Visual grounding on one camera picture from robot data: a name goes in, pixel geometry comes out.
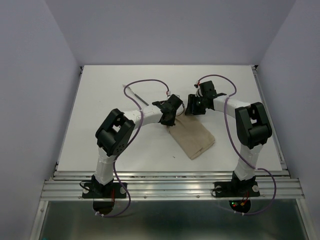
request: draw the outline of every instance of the folded cloth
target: folded cloth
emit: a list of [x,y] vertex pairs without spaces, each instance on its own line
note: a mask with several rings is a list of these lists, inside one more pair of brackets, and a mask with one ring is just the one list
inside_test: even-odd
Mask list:
[[175,118],[175,125],[169,126],[168,131],[191,160],[215,143],[215,137],[195,116],[184,113]]

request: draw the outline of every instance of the fabric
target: fabric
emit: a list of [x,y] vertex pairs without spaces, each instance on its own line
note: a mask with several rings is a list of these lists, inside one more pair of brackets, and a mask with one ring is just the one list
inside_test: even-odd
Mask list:
[[168,131],[191,160],[215,143],[215,137],[195,116],[184,113],[175,118],[175,125],[168,127]]

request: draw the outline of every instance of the gray wall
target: gray wall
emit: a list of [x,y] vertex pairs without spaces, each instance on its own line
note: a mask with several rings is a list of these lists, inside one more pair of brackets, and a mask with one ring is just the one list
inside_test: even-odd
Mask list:
[[290,173],[320,229],[320,1],[297,0],[258,74]]
[[258,64],[294,0],[46,0],[84,64]]
[[79,67],[42,0],[0,1],[0,239],[29,239]]

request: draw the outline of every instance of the dark reflective surface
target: dark reflective surface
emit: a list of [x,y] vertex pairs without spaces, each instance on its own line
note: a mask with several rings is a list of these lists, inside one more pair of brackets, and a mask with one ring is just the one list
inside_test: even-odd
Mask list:
[[[251,212],[268,200],[252,202]],[[40,239],[46,240],[303,240],[295,200],[276,200],[266,212],[240,216],[217,201],[132,202],[123,216],[94,215],[92,202],[50,202]],[[116,210],[126,202],[116,202]],[[228,201],[219,201],[225,208]]]

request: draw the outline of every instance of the towel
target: towel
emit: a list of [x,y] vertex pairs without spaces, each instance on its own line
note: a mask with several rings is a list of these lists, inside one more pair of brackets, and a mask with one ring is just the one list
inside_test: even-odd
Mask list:
[[195,116],[184,113],[175,118],[175,125],[168,127],[168,131],[191,160],[215,143],[215,137]]

